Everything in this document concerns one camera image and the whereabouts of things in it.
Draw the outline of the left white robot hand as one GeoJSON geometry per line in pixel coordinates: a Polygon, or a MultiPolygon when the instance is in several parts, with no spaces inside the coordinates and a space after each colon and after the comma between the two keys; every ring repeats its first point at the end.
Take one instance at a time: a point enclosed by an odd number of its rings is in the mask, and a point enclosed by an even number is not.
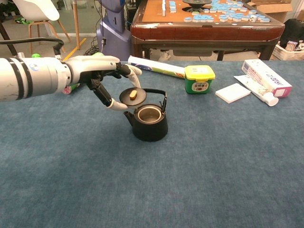
{"type": "Polygon", "coordinates": [[[67,85],[86,84],[94,92],[98,99],[108,108],[115,111],[124,111],[128,106],[114,100],[104,88],[101,81],[104,76],[113,76],[118,79],[128,78],[135,88],[140,88],[138,76],[141,69],[122,64],[120,59],[114,56],[76,56],[64,62],[69,69],[67,85]]]}

